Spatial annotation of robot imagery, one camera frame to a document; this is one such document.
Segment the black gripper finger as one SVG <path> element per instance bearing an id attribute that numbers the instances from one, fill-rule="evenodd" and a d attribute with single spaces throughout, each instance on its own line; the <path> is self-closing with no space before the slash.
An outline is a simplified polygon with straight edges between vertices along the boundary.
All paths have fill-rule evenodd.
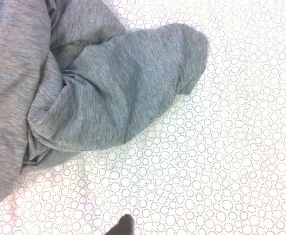
<path id="1" fill-rule="evenodd" d="M 134 219 L 126 214 L 105 235 L 134 235 Z"/>

